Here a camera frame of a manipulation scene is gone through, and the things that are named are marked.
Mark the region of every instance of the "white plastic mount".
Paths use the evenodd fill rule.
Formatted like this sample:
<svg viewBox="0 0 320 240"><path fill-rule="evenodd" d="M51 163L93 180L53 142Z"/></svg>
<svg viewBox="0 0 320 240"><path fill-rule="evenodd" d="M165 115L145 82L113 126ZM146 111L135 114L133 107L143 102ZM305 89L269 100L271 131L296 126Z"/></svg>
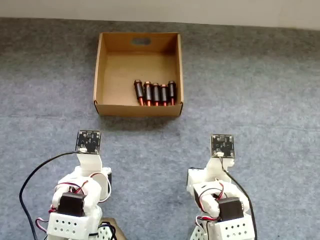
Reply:
<svg viewBox="0 0 320 240"><path fill-rule="evenodd" d="M103 226L98 229L97 240L110 240L112 237L112 232L109 227Z"/></svg>
<svg viewBox="0 0 320 240"><path fill-rule="evenodd" d="M74 240L88 239L90 233L89 226L91 226L89 221L90 218L86 216L74 217L52 212L50 214L47 234L50 236L50 239L55 239L54 237Z"/></svg>
<svg viewBox="0 0 320 240"><path fill-rule="evenodd" d="M200 227L196 226L190 240L208 240L208 235Z"/></svg>
<svg viewBox="0 0 320 240"><path fill-rule="evenodd" d="M254 240L255 232L252 218L246 214L242 218L215 223L209 228L212 240Z"/></svg>

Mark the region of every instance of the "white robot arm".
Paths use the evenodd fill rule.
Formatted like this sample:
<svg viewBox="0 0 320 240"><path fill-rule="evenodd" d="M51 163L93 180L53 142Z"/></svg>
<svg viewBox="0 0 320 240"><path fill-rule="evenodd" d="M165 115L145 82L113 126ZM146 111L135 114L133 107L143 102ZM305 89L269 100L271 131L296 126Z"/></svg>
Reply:
<svg viewBox="0 0 320 240"><path fill-rule="evenodd" d="M116 229L110 223L100 224L102 210L98 203L111 195L111 168L103 167L99 155L101 132L80 130L75 151L62 153L40 164L25 180L19 199L33 234L38 240L31 216L24 204L22 194L30 178L45 164L64 155L77 154L80 165L58 181L49 210L47 229L39 224L45 222L38 217L36 226L47 234L48 240L117 240Z"/></svg>
<svg viewBox="0 0 320 240"><path fill-rule="evenodd" d="M234 165L232 135L211 135L211 158L204 169L190 168L187 191L194 197L202 215L195 218L196 227L190 240L254 240L256 227L251 203L231 183L228 167Z"/></svg>

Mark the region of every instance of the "black cable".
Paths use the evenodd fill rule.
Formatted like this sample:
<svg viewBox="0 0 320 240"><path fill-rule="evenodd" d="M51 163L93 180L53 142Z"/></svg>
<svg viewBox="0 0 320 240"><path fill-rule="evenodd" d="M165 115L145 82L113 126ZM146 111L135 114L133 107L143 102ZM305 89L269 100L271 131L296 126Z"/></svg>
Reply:
<svg viewBox="0 0 320 240"><path fill-rule="evenodd" d="M255 239L255 240L258 240L256 218L255 218L254 207L252 206L251 199L250 199L249 195L247 194L246 190L240 185L240 183L238 183L238 182L234 179L234 177L231 176L231 174L225 170L225 168L224 168L224 159L223 159L222 157L220 158L220 161L221 161L222 170L225 172L225 174L227 174L227 176L228 176L229 178L231 178L232 181L235 182L235 184L241 189L241 191L243 192L243 194L248 198L249 207L250 207L250 210L251 210L253 230L254 230L254 235L255 235L255 238L254 238L254 239Z"/></svg>
<svg viewBox="0 0 320 240"><path fill-rule="evenodd" d="M33 224L33 221L32 221L32 219L31 219L31 216L30 216L30 214L29 214L29 212L28 212L28 210L27 210L27 207L26 207L26 205L25 205L25 203L24 203L24 200L23 200L23 198L22 198L22 193L24 192L24 189L25 189L27 183L29 182L29 180L31 179L31 177L32 177L41 167L43 167L43 166L46 165L47 163L49 163L49 162L51 162L52 160L55 160L55 159L57 159L57 158L59 158L59 157L62 157L62 156L64 156L64 155L75 154L75 153L77 153L77 152L76 152L76 151L70 151L70 152L61 153L61 154L59 154L59 155L57 155L57 156L55 156L55 157L53 157L53 158L50 158L50 159L44 161L43 163L41 163L39 166L37 166L37 167L30 173L30 175L26 178L26 180L24 181L24 183L23 183L23 185L22 185L22 187L21 187L21 189L20 189L20 193L19 193L20 204L21 204L21 206L22 206L22 208L23 208L23 210L24 210L24 212L25 212L25 215L26 215L27 218L28 218L28 221L29 221L29 224L30 224L30 228L31 228L31 231L32 231L32 235L33 235L33 239L34 239L34 240L38 240L37 233L36 233L36 230L35 230L35 226L34 226L34 224Z"/></svg>

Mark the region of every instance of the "red wire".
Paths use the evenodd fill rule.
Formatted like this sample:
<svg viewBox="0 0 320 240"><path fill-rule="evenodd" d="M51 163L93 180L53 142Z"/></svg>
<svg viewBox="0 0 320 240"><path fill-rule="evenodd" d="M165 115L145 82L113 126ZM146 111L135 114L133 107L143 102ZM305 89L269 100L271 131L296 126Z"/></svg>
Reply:
<svg viewBox="0 0 320 240"><path fill-rule="evenodd" d="M81 189L81 187L78 184L75 184L73 182L61 182L61 183L58 183L57 186L61 185L61 184L67 184L67 185L71 185L71 186L76 186L76 187L78 187L78 189Z"/></svg>
<svg viewBox="0 0 320 240"><path fill-rule="evenodd" d="M80 190L82 191L82 193L84 194L84 191L82 190L82 188L83 188L83 186L86 184L88 182L88 180L87 181L85 181L83 184L82 184L82 186L80 187L80 188L78 188L74 193L78 193Z"/></svg>
<svg viewBox="0 0 320 240"><path fill-rule="evenodd" d="M224 194L224 189L225 189L224 185L221 182L219 182L219 184L222 186L222 190L221 190L221 192L220 192L220 194L218 196L218 200L222 198L222 196Z"/></svg>

